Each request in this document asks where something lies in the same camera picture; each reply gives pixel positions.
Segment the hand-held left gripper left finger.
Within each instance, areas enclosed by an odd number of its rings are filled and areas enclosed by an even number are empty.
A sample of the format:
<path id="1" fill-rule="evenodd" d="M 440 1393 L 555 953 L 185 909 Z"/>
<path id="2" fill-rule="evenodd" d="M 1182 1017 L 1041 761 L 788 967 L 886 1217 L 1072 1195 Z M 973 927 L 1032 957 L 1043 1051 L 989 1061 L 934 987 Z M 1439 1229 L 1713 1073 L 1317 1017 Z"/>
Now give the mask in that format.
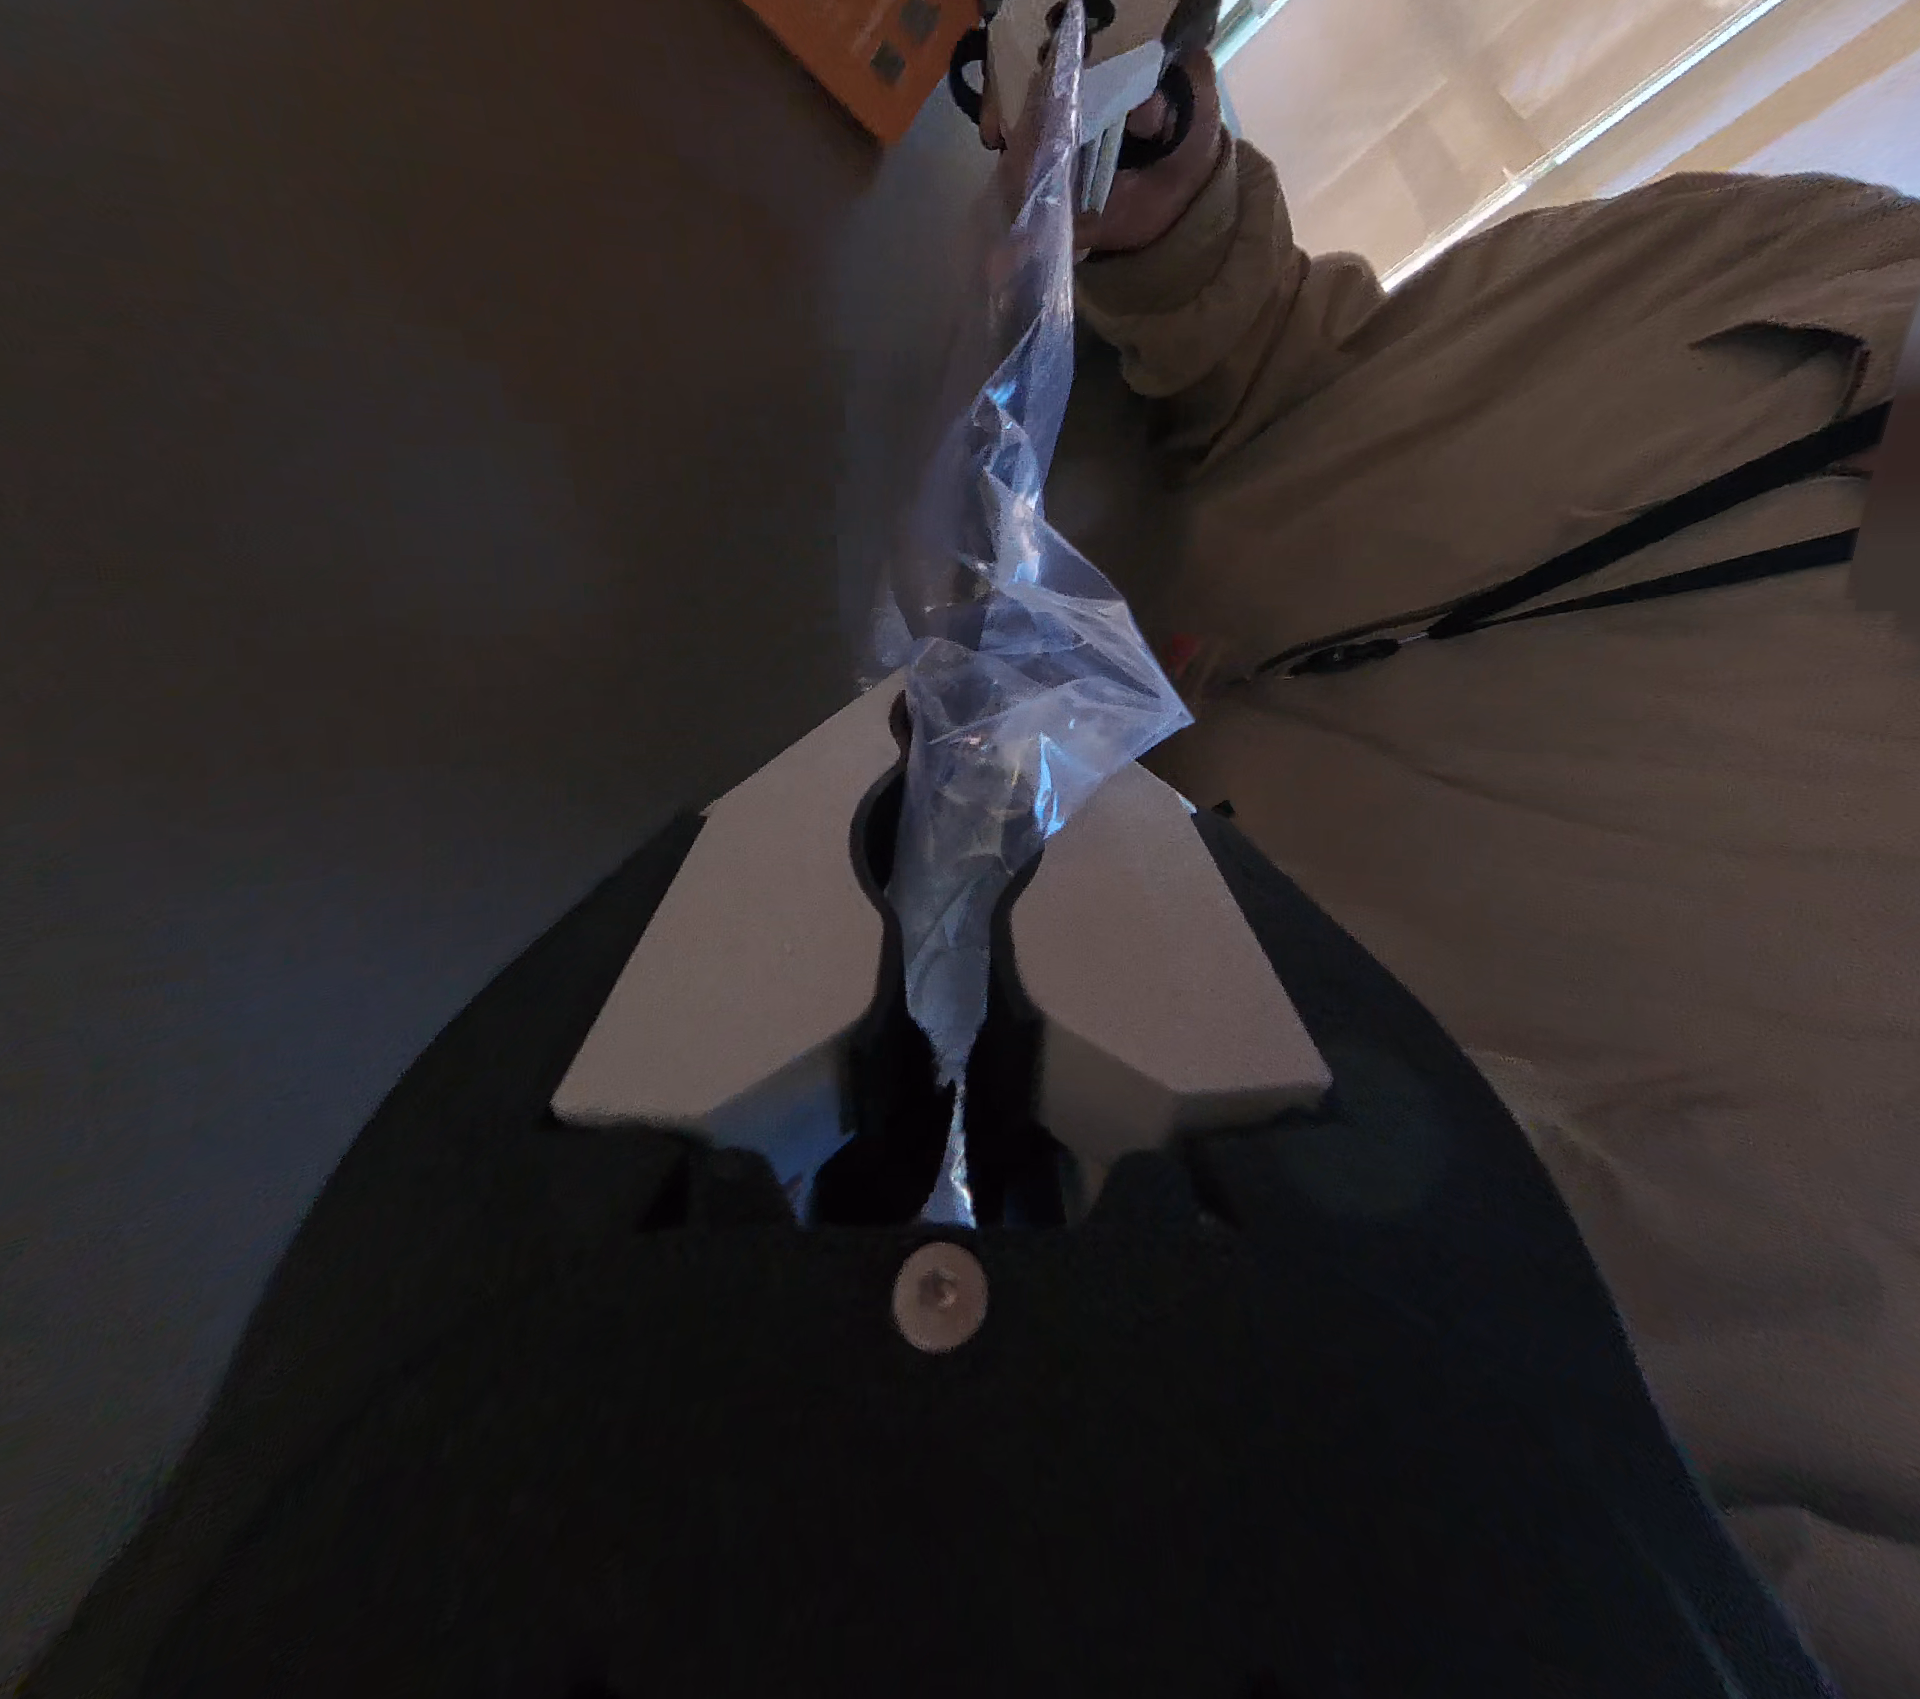
<path id="1" fill-rule="evenodd" d="M 697 817 L 551 1115 L 758 1155 L 803 1219 L 973 1221 L 888 883 L 899 675 Z"/>

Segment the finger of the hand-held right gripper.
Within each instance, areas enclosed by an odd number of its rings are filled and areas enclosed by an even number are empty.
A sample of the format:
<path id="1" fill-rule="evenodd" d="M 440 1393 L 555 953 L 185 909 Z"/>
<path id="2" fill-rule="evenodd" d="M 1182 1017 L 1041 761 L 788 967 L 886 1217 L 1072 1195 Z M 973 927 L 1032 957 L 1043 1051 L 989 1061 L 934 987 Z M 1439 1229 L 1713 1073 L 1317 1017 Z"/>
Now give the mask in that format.
<path id="1" fill-rule="evenodd" d="M 1048 79 L 1067 0 L 997 0 L 992 14 L 992 93 L 1029 95 Z"/>
<path id="2" fill-rule="evenodd" d="M 1082 0 L 1084 81 L 1159 81 L 1182 0 Z"/>

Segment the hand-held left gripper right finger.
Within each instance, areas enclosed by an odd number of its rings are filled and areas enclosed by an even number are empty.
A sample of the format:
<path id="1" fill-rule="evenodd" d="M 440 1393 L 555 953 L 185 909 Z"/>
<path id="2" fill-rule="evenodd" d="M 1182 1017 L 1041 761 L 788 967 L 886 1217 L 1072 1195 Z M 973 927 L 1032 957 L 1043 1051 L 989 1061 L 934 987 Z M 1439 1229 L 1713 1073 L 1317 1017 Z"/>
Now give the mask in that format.
<path id="1" fill-rule="evenodd" d="M 1208 847 L 1139 763 L 995 901 L 971 1043 L 971 1215 L 1084 1217 L 1115 1161 L 1317 1111 L 1332 1075 Z"/>

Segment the clear plastic bag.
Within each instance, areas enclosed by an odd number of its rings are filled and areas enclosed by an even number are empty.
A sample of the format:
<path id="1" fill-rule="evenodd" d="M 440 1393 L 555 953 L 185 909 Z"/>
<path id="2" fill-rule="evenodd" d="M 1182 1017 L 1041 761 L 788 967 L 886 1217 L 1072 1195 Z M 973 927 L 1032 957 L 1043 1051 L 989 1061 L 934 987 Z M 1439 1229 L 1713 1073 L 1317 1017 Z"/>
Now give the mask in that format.
<path id="1" fill-rule="evenodd" d="M 908 1211 L 962 1227 L 982 1199 L 963 1113 L 993 909 L 1094 793 L 1190 721 L 1123 595 L 1045 515 L 1075 373 L 1088 30 L 1084 0 L 1043 28 L 988 215 L 971 391 L 925 457 L 886 581 L 906 751 L 884 899 L 935 1093 Z"/>

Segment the person's right hand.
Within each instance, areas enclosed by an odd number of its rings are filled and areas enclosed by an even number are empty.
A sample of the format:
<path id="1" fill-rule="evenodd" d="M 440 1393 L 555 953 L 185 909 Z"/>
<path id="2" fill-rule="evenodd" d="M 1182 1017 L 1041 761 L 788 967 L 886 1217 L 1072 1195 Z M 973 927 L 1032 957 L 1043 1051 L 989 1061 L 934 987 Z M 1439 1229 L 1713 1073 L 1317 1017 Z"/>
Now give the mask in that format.
<path id="1" fill-rule="evenodd" d="M 1115 171 L 1106 205 L 1078 215 L 1075 261 L 1139 251 L 1166 235 L 1208 185 L 1231 139 L 1223 125 L 1218 71 L 1208 51 L 1178 61 L 1190 89 L 1186 113 L 1162 87 L 1123 121 L 1123 133 L 1164 147 L 1156 161 Z"/>

